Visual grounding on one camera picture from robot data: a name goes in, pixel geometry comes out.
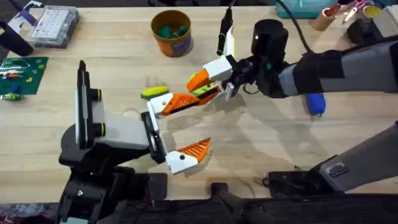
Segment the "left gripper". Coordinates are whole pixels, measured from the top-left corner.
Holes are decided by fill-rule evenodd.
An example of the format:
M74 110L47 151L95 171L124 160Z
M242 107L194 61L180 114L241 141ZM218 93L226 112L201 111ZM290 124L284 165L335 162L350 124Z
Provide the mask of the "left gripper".
M97 89L75 91L75 123L62 136L61 165L75 170L111 170L149 154L158 164L166 161L169 171L178 174L205 158L211 138L166 153L148 111L139 119L108 113L100 93ZM166 93L150 99L157 119L163 117L173 97L173 93Z

